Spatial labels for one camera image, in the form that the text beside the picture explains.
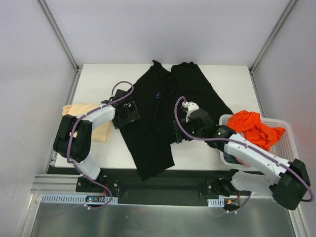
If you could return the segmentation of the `black t shirt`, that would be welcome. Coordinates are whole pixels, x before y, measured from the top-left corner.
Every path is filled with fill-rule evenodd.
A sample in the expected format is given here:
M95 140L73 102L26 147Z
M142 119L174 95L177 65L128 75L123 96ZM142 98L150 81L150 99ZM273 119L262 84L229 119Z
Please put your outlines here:
M197 64L183 62L168 71L154 61L131 94L140 119L120 129L142 180L174 166L170 145L176 141L174 107L181 96L197 103L216 123L221 115L232 114Z

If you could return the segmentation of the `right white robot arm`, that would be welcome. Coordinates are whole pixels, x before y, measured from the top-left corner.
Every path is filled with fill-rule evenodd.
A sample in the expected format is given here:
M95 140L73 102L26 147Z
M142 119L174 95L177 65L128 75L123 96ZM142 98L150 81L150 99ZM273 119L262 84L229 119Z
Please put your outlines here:
M244 160L256 169L256 173L247 173L230 168L222 178L209 183L213 192L226 197L242 191L264 194L288 210L295 210L301 202L314 200L308 172L302 161L288 161L263 150L228 126L214 124L201 108L186 109L184 119L179 119L175 109L174 116L177 142L182 141L181 135L204 141L211 148Z

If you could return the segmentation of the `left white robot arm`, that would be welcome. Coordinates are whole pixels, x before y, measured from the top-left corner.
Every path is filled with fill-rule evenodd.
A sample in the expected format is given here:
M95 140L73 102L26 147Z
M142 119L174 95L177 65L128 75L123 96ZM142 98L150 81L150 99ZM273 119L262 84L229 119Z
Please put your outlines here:
M101 178L101 168L91 157L90 148L92 131L105 124L113 122L115 128L140 119L135 102L114 105L100 104L95 109L78 116L64 115L62 117L53 150L67 159L67 162L79 169L81 175L88 179L87 186L93 192L104 188L104 179Z

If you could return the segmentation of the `blue garment in basket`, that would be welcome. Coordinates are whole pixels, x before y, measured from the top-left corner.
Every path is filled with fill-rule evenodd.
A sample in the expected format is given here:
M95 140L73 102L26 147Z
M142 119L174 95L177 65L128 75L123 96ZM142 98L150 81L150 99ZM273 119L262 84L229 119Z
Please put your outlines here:
M238 164L237 159L234 156L232 156L232 155L230 155L230 154L228 154L226 152L223 153L223 158L228 163Z

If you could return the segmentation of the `orange t shirt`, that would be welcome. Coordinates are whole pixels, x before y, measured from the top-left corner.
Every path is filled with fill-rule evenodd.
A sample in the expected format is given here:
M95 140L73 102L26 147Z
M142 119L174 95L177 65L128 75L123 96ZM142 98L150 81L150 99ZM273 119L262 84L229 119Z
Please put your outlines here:
M273 145L279 142L286 132L285 128L272 128L263 124L259 113L246 110L234 114L229 119L227 126L237 133L242 133L246 140L265 151L269 151Z

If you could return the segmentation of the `pink garment in basket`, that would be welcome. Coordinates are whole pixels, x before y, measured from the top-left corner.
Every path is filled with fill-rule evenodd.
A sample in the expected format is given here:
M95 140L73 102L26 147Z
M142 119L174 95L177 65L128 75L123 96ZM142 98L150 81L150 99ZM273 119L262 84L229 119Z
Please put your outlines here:
M241 163L242 165L245 165L245 166L251 166L248 162L244 161L243 159L240 159L238 157L235 157L235 159Z

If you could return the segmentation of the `white plastic basket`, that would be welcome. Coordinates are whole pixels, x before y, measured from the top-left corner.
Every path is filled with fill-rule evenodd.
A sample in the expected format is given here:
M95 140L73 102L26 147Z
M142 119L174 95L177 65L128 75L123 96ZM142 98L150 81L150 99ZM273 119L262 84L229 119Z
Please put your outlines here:
M279 119L273 119L273 118L263 118L261 117L261 122L271 128L275 127L281 127L284 128L286 131L282 135L281 139L271 147L270 151L280 157L287 159L290 162L293 162L295 159L299 159L299 155L297 152L296 144L294 141L294 137L291 131L290 125ZM237 164L237 163L231 163L227 162L224 158L223 152L219 152L220 159L223 162L223 164L227 165L229 168L242 170L245 172L257 172L258 170L252 166L246 166L243 164Z

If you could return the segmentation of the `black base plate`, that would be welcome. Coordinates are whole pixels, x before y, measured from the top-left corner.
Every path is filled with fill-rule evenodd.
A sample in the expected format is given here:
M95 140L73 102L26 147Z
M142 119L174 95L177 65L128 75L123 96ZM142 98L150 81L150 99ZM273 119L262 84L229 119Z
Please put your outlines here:
M206 206L208 199L226 196L231 171L165 170L143 181L135 169L103 168L98 183L120 204Z

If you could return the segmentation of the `right aluminium frame post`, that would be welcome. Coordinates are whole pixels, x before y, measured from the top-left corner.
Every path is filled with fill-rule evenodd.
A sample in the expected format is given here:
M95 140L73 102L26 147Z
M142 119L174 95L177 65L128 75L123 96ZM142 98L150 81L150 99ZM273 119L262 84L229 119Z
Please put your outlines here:
M280 30L284 26L286 20L288 19L289 15L291 14L291 12L293 11L294 7L296 6L296 4L298 2L299 2L298 0L289 0L288 3L286 4L280 17L276 21L274 27L272 28L270 34L268 35L267 39L265 40L263 46L261 47L261 49L258 53L258 55L256 56L253 64L251 65L251 67L249 67L249 73L251 75L253 75L253 73L257 69L258 65L262 61L263 57L267 53L267 51L270 48L270 46L272 45L274 39L276 38L276 36L278 35Z

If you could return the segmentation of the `aluminium frame post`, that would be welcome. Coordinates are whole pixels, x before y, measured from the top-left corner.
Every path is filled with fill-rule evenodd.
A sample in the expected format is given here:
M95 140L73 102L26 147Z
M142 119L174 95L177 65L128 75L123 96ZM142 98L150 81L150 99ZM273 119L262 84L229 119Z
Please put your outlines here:
M278 35L280 30L284 26L286 20L288 19L289 15L291 14L291 12L293 11L294 7L296 6L296 4L298 2L299 2L298 0L289 0L288 3L286 4L280 17L276 21L274 27L272 28L270 34L268 35L267 39L265 40L263 46L261 47L261 49L258 53L258 55L256 56L253 64L251 65L251 67L249 67L249 73L251 75L253 75L253 73L257 69L258 65L262 61L263 57L267 53L267 51L270 48L270 46L272 45L274 39L276 38L276 36Z
M42 10L46 20L48 21L51 29L54 32L55 37L57 38L63 52L65 53L68 61L70 62L72 68L75 70L75 72L80 72L81 67L80 65L76 62L74 55L72 54L58 24L57 21L55 20L47 2L45 0L37 0L37 3Z

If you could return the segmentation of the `left aluminium frame post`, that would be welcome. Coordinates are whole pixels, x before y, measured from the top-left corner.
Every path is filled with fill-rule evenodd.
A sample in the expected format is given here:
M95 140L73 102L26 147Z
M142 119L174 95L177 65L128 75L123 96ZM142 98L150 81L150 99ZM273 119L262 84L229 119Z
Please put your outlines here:
M68 61L70 62L72 68L75 70L75 72L80 72L81 67L80 65L76 62L74 55L72 54L58 24L57 21L55 20L47 2L45 0L37 0L37 3L42 10L46 20L48 21L51 29L54 32L55 37L57 38L63 52L65 53Z

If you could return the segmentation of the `aluminium front rail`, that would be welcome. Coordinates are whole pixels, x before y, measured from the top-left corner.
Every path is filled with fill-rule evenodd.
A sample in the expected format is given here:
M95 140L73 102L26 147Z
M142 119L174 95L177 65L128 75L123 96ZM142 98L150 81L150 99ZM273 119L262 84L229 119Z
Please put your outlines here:
M182 173L174 173L170 177L154 177L142 181L140 177L132 175L110 175L102 178L97 185L79 175L41 174L35 177L31 188L33 193L95 193L100 194L108 188L112 194L130 189L139 190L198 190L202 195L228 195L235 194L234 188L229 181L222 177L210 176L208 174L194 173L193 176L184 177Z

